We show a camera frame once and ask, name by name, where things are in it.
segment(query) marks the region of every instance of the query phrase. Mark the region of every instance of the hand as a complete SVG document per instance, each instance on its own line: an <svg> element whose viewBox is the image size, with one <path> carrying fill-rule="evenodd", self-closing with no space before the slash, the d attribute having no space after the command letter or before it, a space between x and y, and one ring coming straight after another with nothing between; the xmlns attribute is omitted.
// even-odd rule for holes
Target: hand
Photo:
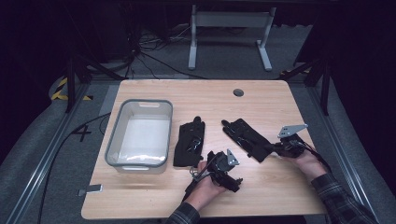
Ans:
<svg viewBox="0 0 396 224"><path fill-rule="evenodd" d="M201 172L205 166L206 161L198 163L198 173ZM226 190L227 189L224 187L215 185L212 178L207 176L197 184L190 196L184 202L191 204L197 211L200 211L202 208L210 204L216 196Z"/></svg>
<svg viewBox="0 0 396 224"><path fill-rule="evenodd" d="M317 157L312 155L308 150L304 150L303 154L301 154L296 159L282 157L286 161L290 161L295 164L300 170L305 174L306 178L309 181L313 179L327 174L326 169L323 165L318 161Z"/></svg>

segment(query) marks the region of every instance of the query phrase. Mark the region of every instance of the table top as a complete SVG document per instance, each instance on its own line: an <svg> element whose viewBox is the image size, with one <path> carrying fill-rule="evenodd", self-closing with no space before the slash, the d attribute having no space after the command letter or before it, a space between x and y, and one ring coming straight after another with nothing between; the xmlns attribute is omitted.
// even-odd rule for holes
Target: table top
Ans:
<svg viewBox="0 0 396 224"><path fill-rule="evenodd" d="M244 92L241 97L233 91ZM128 99L168 100L173 105L166 170L160 175L122 174L105 161L106 147L122 102ZM227 191L201 211L202 217L324 214L313 187L291 163L275 153L262 163L223 131L221 121L244 119L271 143L282 126L303 124L285 81L275 80L126 80L120 84L90 185L103 191L86 195L81 214L87 219L169 217L192 181L190 167L173 166L179 126L200 116L205 122L202 155L229 148L240 165L228 175L243 178L240 190ZM308 130L299 135L313 146Z"/></svg>

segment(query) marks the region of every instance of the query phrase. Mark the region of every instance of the metal frame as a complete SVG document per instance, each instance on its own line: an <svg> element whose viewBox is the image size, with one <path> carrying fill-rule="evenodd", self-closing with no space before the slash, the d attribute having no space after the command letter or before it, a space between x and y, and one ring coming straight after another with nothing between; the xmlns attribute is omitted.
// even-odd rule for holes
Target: metal frame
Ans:
<svg viewBox="0 0 396 224"><path fill-rule="evenodd" d="M256 27L264 28L261 40L257 40L257 48L262 56L265 71L272 71L272 65L268 58L265 44L271 30L276 8L272 7L269 12L213 12L197 11L196 5L192 6L191 12L191 46L189 69L194 70L197 54L197 26L206 27Z"/></svg>

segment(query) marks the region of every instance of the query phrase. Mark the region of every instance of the black fabric piece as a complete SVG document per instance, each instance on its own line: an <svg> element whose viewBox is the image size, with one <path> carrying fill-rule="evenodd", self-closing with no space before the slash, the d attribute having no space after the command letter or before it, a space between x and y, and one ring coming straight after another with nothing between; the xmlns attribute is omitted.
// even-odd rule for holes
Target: black fabric piece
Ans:
<svg viewBox="0 0 396 224"><path fill-rule="evenodd" d="M200 117L195 117L193 122L180 126L178 141L175 148L174 166L186 167L198 165L203 159L201 156L204 145L205 123Z"/></svg>
<svg viewBox="0 0 396 224"><path fill-rule="evenodd" d="M247 152L248 157L253 157L258 162L262 162L272 153L272 149L266 147L271 143L252 129L243 119L231 123L224 119L221 123L224 126L223 131Z"/></svg>

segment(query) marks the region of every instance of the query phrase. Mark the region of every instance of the clear plastic bin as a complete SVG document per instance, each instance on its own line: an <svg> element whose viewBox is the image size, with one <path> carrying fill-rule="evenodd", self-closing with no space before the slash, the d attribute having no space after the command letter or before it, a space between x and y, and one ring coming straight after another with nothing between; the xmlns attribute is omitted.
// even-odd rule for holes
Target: clear plastic bin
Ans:
<svg viewBox="0 0 396 224"><path fill-rule="evenodd" d="M106 162L121 173L160 174L166 169L173 106L166 100L128 100L117 116Z"/></svg>

